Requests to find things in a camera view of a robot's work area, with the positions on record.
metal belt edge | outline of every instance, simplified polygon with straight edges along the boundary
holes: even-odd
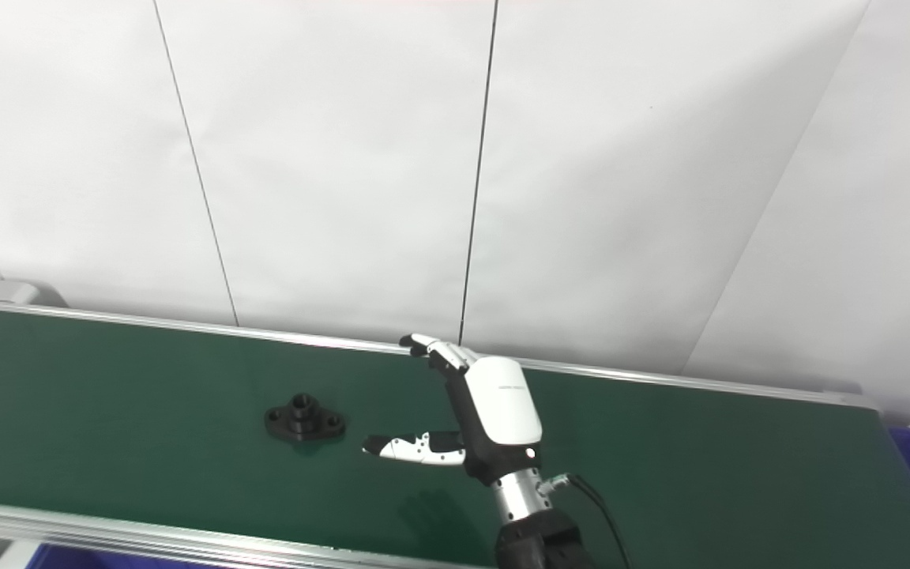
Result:
[[[0,537],[245,569],[478,569],[187,527],[0,505]]]
[[[0,303],[0,312],[13,312],[19,314],[36,314],[41,316],[54,316],[59,318],[72,318],[76,320],[89,320],[93,322],[108,322],[130,326],[147,326],[152,328],[165,328],[169,330],[184,330],[207,334],[220,334],[237,336],[241,338],[255,338],[274,342],[292,343],[293,345],[309,345],[328,347],[328,349],[351,349],[357,352],[376,352],[405,354],[407,349],[398,345],[369,340],[353,340],[335,338],[332,336],[318,336],[313,334],[297,334],[292,332],[278,332],[274,330],[260,330],[257,328],[241,328],[224,324],[207,324],[200,322],[187,322],[165,318],[145,316],[129,316],[124,314],[109,314],[73,309],[72,307],[47,307],[32,305],[11,305]],[[614,370],[609,367],[593,367],[593,365],[564,364],[558,361],[531,360],[517,357],[523,367],[529,370],[553,371],[560,374],[585,375],[589,378],[616,379],[616,381],[643,382],[662,386],[680,386],[680,388],[701,389],[749,395],[755,397],[768,397],[772,399],[786,399],[792,401],[806,401],[827,405],[841,405],[847,407],[862,407],[880,411],[880,407],[869,398],[859,394],[816,392],[779,386],[759,386],[752,384],[738,384],[737,382],[714,381],[714,379],[683,378],[678,375],[643,374],[638,371]]]

panel seam line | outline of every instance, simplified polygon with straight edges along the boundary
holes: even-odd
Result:
[[[494,0],[494,18],[491,19],[491,46],[487,53],[487,82],[483,86],[483,117],[479,125],[479,150],[476,154],[476,182],[472,188],[472,213],[469,217],[469,245],[465,255],[465,280],[462,282],[462,310],[459,314],[458,344],[462,345],[465,333],[465,307],[469,298],[469,267],[472,264],[472,242],[476,236],[476,204],[479,201],[479,177],[483,171],[483,140],[487,136],[487,105],[491,102],[491,71],[494,69],[494,39],[498,33],[498,5],[501,0]]]
[[[164,55],[167,56],[167,68],[171,70],[171,81],[174,83],[174,94],[178,97],[178,108],[181,111],[181,120],[185,126],[185,136],[188,137],[188,148],[192,152],[192,165],[195,166],[195,177],[199,181],[199,190],[202,192],[202,204],[205,205],[205,215],[209,219],[209,231],[212,232],[213,245],[216,246],[216,258],[220,260],[220,273],[224,277],[224,287],[227,288],[227,299],[231,303],[231,313],[234,314],[234,325],[241,326],[238,320],[238,308],[234,304],[234,294],[231,292],[231,280],[227,277],[227,264],[224,263],[224,253],[220,249],[220,238],[216,236],[216,223],[212,220],[212,209],[209,208],[209,196],[206,195],[205,183],[202,181],[202,169],[199,167],[198,155],[195,152],[195,141],[192,140],[192,130],[188,127],[188,115],[185,113],[184,100],[181,98],[181,87],[178,85],[178,76],[174,72],[174,61],[171,58],[171,48],[167,44],[167,32],[164,21],[160,16],[160,7],[156,0],[152,0],[152,10],[156,14],[156,25],[160,28],[160,37],[164,42]]]

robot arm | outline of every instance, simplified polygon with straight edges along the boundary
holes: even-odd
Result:
[[[444,443],[430,432],[372,436],[366,453],[422,464],[459,464],[455,460],[462,458],[466,473],[494,490],[502,521],[499,569],[593,569],[577,526],[550,503],[562,477],[544,482],[539,474],[543,428],[521,365],[422,334],[405,336],[400,345],[444,375],[461,432],[454,442],[446,433]]]

cable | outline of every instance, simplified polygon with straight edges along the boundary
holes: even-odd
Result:
[[[613,533],[613,539],[617,541],[620,557],[624,560],[624,569],[631,569],[631,558],[627,555],[627,548],[624,547],[624,541],[620,537],[620,529],[618,529],[617,522],[613,519],[610,508],[607,507],[606,501],[603,500],[603,496],[600,496],[599,492],[596,492],[591,484],[585,482],[585,479],[577,474],[568,474],[567,480],[570,481],[571,486],[581,490],[582,494],[585,494],[585,496],[588,496],[588,499],[595,502],[596,506],[603,512],[603,517],[606,518],[606,523],[609,523],[610,531]]]

white wall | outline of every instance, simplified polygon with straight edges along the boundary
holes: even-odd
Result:
[[[478,349],[910,417],[910,2],[501,0],[477,192],[493,24],[490,0],[1,0],[1,273],[455,337],[472,227]]]
[[[871,4],[685,372],[910,419],[910,2]]]

